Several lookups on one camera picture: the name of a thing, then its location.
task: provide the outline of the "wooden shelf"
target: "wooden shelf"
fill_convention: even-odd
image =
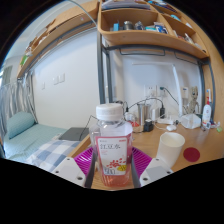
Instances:
[[[90,16],[96,20],[98,9],[99,9],[99,3],[97,0],[92,2],[87,2],[82,4],[85,10],[90,14]],[[49,24],[47,28],[47,33],[45,32],[43,35],[46,36],[46,38],[41,42],[38,43],[38,39],[34,39],[33,41],[33,51],[32,56],[27,59],[25,64],[23,66],[19,65],[18,68],[18,74],[17,78],[20,78],[23,76],[24,72],[28,68],[28,66],[34,61],[34,59],[44,50],[43,54],[45,54],[47,51],[51,50],[57,44],[59,44],[61,41],[68,39],[71,35],[75,35],[77,33],[80,33],[84,30],[90,29],[92,27],[95,27],[95,24],[87,24],[88,22],[91,22],[91,19],[86,15],[81,9],[79,9],[78,6],[75,6],[68,10],[68,13],[62,13],[60,14],[51,24]],[[79,27],[80,25],[84,25],[74,31],[71,31],[72,29]],[[68,35],[63,36],[58,42],[55,40],[64,35],[66,32],[71,31]]]
[[[151,3],[148,3],[148,4],[150,4],[151,6],[153,6],[155,9],[158,9],[158,11],[162,11],[163,13],[167,13],[169,15],[180,16],[180,13],[179,12],[173,12],[172,10],[169,10],[167,8],[164,8],[164,7],[155,5],[155,4],[151,4]]]
[[[98,30],[106,39],[109,46],[127,44],[158,45],[180,50],[200,59],[208,57],[208,53],[203,52],[197,46],[175,36],[173,32],[174,29],[177,33],[179,31],[182,31],[181,33],[188,32],[193,41],[205,49],[203,42],[193,29],[172,17],[164,16],[154,10],[137,8],[120,8],[102,11],[101,4],[102,0],[98,13]],[[141,21],[144,26],[154,25],[154,22],[161,22],[165,25],[169,34],[147,30],[110,31],[113,24],[118,21],[120,26],[123,26],[124,21],[131,21],[133,25]]]
[[[172,29],[175,30],[181,36],[185,36],[185,33],[187,33],[189,36],[196,33],[192,28],[184,24],[182,21],[180,22],[172,18],[170,15],[163,15],[163,17],[167,20]]]

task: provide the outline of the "bookshelf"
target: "bookshelf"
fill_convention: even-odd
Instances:
[[[168,47],[183,51],[193,55],[199,59],[209,57],[208,51],[203,44],[199,35],[192,28],[186,25],[187,21],[178,14],[181,22],[172,18],[170,14],[160,13],[155,10],[155,5],[151,6],[151,10],[137,8],[119,8],[111,10],[101,10],[101,5],[104,1],[101,0],[98,12],[98,31],[106,39],[109,46],[127,45],[127,44],[147,44]],[[123,26],[124,21],[131,21],[133,25],[141,21],[144,26],[154,25],[154,22],[163,23],[168,31],[168,34],[159,33],[148,30],[119,30],[112,31],[114,23],[119,21],[120,26]],[[186,40],[176,37],[173,30],[178,35],[185,37],[185,33],[191,39],[199,44],[202,49],[196,45],[187,42]]]

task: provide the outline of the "power strip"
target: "power strip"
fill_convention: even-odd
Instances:
[[[173,124],[174,121],[171,120],[171,119],[167,119],[167,118],[164,118],[164,119],[158,118],[157,123],[159,123],[159,124]]]

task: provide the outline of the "cup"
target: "cup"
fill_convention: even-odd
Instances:
[[[150,104],[138,103],[139,125],[144,125],[145,120],[150,118]]]
[[[165,132],[160,136],[156,158],[163,160],[171,168],[178,159],[184,143],[185,138],[182,135]]]

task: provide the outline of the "bottle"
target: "bottle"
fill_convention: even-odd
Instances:
[[[203,126],[206,126],[208,122],[210,122],[210,118],[211,118],[211,106],[209,103],[209,97],[207,97],[207,104],[204,106],[203,109],[203,115],[202,115],[202,124]]]
[[[96,117],[98,122],[89,132],[101,180],[105,186],[125,186],[131,169],[132,125],[123,120],[118,103],[98,105]]]

